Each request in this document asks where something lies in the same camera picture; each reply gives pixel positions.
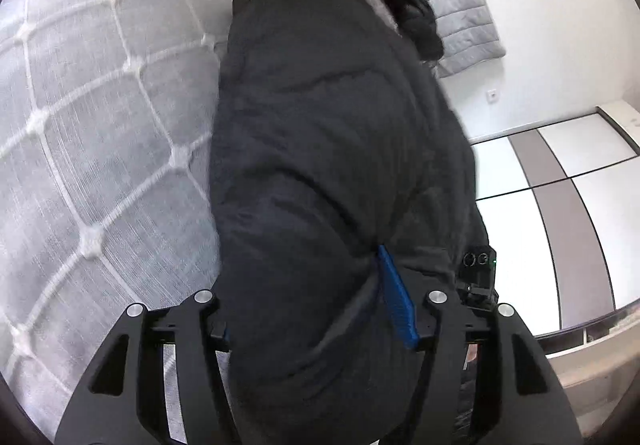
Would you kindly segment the black puffer jacket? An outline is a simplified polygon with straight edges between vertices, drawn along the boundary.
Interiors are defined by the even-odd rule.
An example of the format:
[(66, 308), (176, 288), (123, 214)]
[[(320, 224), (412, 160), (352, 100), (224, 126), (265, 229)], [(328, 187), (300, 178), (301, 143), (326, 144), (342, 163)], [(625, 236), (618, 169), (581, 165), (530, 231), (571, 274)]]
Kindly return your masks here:
[(487, 240), (471, 146), (416, 49), (367, 0), (233, 0), (209, 175), (243, 442), (392, 431), (422, 357), (378, 249), (451, 278)]

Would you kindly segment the white grey wardrobe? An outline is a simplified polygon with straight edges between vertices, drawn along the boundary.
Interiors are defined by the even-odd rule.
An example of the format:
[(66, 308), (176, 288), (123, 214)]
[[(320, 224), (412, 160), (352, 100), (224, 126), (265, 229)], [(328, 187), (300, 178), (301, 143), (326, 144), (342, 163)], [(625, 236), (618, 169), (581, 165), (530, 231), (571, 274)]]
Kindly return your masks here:
[(639, 113), (589, 115), (475, 144), (497, 289), (549, 354), (611, 335), (639, 307)]

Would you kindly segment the grey padded headboard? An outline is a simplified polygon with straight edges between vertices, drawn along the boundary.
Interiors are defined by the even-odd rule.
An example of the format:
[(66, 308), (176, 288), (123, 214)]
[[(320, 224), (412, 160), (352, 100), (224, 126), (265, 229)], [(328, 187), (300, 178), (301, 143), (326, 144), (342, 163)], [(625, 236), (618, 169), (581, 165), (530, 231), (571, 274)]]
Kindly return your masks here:
[(434, 66), (447, 78), (506, 55), (486, 0), (427, 0), (435, 14), (444, 55)]

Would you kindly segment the small black garment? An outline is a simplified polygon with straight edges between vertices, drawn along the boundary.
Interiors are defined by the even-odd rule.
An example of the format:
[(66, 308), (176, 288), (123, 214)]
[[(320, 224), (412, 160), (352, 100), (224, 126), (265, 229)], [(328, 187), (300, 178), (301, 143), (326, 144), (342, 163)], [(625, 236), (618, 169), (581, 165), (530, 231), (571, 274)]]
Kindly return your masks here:
[(444, 56), (435, 13), (427, 0), (382, 1), (392, 14), (400, 34), (416, 47), (422, 62), (436, 63)]

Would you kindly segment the grey quilted mattress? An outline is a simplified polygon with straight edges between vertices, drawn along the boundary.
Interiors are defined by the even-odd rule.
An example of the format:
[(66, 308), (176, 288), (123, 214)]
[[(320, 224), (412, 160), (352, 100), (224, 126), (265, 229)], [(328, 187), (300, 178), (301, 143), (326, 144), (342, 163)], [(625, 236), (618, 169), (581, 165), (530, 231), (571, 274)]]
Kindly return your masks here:
[(2, 0), (1, 373), (54, 436), (126, 307), (209, 287), (232, 0)]

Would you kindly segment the white wall socket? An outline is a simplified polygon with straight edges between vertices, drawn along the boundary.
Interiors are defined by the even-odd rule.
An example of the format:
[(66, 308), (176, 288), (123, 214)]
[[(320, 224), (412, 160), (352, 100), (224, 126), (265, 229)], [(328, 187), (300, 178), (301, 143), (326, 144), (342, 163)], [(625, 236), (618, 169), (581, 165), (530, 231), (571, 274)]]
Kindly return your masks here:
[(488, 90), (486, 92), (486, 100), (489, 104), (494, 104), (499, 99), (499, 93), (497, 90)]

